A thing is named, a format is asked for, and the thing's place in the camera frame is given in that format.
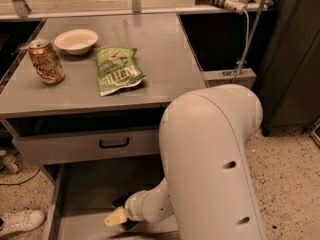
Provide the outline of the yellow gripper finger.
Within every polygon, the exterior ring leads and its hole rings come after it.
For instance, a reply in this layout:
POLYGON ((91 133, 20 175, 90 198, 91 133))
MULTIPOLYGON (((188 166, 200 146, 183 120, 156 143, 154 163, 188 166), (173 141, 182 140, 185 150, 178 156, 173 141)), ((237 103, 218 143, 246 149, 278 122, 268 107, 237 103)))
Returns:
POLYGON ((103 223, 106 227, 116 226, 123 224, 127 221, 128 216, 126 210, 120 206, 117 207, 112 213, 103 219, 103 223))

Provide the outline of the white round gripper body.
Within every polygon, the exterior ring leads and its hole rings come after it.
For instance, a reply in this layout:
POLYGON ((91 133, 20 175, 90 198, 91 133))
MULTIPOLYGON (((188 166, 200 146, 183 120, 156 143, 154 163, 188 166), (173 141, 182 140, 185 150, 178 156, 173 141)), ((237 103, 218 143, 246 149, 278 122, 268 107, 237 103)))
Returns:
POLYGON ((152 191, 138 191, 125 202, 125 211, 132 221, 154 222, 156 206, 153 204, 156 194, 152 191))

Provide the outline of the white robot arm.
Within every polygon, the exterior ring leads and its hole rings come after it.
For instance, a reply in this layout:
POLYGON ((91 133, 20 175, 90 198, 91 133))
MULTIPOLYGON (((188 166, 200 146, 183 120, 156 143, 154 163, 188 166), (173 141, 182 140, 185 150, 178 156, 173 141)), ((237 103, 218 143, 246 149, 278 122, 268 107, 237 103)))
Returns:
POLYGON ((172 101, 159 126, 164 179, 131 195, 104 224, 174 216, 181 240, 267 240, 245 156, 262 117, 257 96, 237 84, 172 101))

